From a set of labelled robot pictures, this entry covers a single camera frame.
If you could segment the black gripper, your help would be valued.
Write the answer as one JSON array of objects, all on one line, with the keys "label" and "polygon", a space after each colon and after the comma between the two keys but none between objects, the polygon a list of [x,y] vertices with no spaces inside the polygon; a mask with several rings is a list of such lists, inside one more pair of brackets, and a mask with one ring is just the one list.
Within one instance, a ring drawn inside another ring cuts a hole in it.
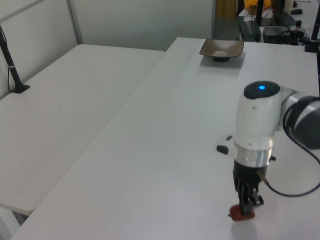
[{"label": "black gripper", "polygon": [[264,204],[264,199],[258,194],[259,184],[262,181],[258,172],[261,172],[263,176],[265,176],[267,166],[248,167],[237,161],[233,163],[232,174],[234,187],[238,194],[240,213],[242,216],[250,215],[253,206],[261,206]]}]

